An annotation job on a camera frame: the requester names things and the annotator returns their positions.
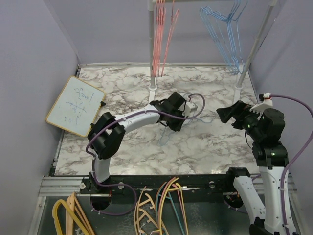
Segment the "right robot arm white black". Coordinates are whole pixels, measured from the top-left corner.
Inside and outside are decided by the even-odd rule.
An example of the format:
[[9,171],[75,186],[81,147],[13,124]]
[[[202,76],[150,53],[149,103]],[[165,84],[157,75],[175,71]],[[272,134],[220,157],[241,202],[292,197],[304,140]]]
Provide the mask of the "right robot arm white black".
[[226,195],[229,208],[244,206],[249,216],[251,235],[295,235],[288,195],[288,152],[279,141],[285,128],[284,114],[273,108],[271,98],[251,106],[238,100],[226,108],[218,108],[222,123],[231,118],[233,128],[244,130],[253,139],[252,154],[263,181],[264,201],[253,186],[246,168],[231,167],[225,187],[236,194]]

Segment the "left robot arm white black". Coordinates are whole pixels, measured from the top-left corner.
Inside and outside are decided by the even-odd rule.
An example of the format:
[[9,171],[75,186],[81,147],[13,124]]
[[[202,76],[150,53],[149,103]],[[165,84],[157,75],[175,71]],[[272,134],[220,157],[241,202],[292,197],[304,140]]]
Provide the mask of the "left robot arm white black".
[[124,136],[146,125],[162,124],[173,131],[180,131],[184,121],[196,108],[179,93],[167,99],[153,100],[136,112],[123,115],[104,113],[91,126],[86,152],[93,156],[91,187],[97,193],[107,190],[111,157],[119,150]]

